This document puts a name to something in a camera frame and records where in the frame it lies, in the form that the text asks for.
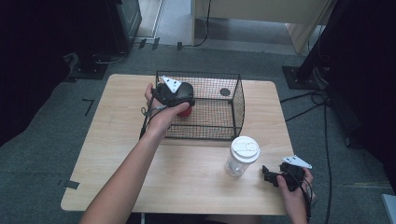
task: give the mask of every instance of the wooden desk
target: wooden desk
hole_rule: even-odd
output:
[[[109,78],[91,128],[78,157],[62,209],[84,211],[120,166],[138,140],[146,106],[144,92],[152,76],[113,75]],[[293,155],[276,93],[267,81],[242,81],[245,122],[241,135],[255,139],[262,153],[239,179],[225,174],[229,155],[223,147],[160,145],[134,212],[185,214],[284,215],[277,188],[265,182],[262,165],[278,172],[281,159]]]
[[[211,2],[210,17],[248,21],[286,23],[297,53],[319,24],[326,24],[335,0],[216,0]],[[206,18],[209,0],[191,0],[192,41],[195,19]]]

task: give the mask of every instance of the black controller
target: black controller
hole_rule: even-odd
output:
[[[194,87],[188,82],[182,82],[175,93],[171,92],[164,83],[157,85],[157,90],[153,91],[155,99],[168,107],[189,102],[190,106],[195,105]]]
[[[272,183],[274,187],[278,187],[276,176],[282,175],[286,184],[288,185],[289,191],[295,191],[304,181],[304,170],[295,165],[288,164],[283,162],[280,164],[280,174],[270,172],[267,167],[262,166],[262,173],[264,174],[264,180]]]

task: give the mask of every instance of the wire basket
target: wire basket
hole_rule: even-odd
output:
[[[194,87],[195,106],[187,117],[176,116],[166,138],[233,141],[242,131],[245,99],[239,74],[157,71]]]

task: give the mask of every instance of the hand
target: hand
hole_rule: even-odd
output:
[[[314,177],[311,175],[308,169],[303,168],[304,179],[312,186],[312,181]],[[288,185],[286,184],[285,178],[282,175],[276,177],[277,183],[279,185],[280,193],[283,197],[283,204],[285,204],[285,210],[291,219],[291,223],[307,223],[306,220],[306,205],[303,193],[300,188],[295,191],[290,192]],[[303,189],[306,192],[307,184],[303,183]]]
[[[148,100],[148,104],[152,97],[152,93],[151,93],[152,90],[153,90],[153,86],[150,83],[148,84],[148,87],[146,88],[146,92],[145,92],[145,97]],[[155,108],[160,105],[162,104],[159,101],[157,101],[157,99],[154,99],[151,108]],[[161,139],[165,138],[166,130],[171,126],[174,117],[178,113],[186,110],[189,106],[190,106],[189,103],[183,103],[174,107],[168,107],[164,111],[161,111],[160,114],[156,115],[149,122],[147,132],[154,133],[156,136],[161,137]]]

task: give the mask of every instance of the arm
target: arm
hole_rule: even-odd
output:
[[[312,180],[314,177],[311,175],[308,169],[303,168],[305,175],[304,178],[312,186]],[[306,210],[305,210],[305,200],[303,193],[300,189],[296,189],[290,192],[288,185],[282,175],[276,177],[277,183],[279,185],[280,193],[283,197],[283,204],[285,204],[285,210],[288,214],[291,223],[301,224],[307,223],[306,221]],[[303,189],[306,192],[306,184],[303,184]]]
[[[151,99],[152,84],[146,89],[146,99]],[[159,105],[154,100],[153,107]],[[88,206],[80,223],[125,223],[145,181],[149,166],[166,129],[176,114],[189,107],[184,103],[166,108],[153,118],[143,137],[134,146],[123,163]]]

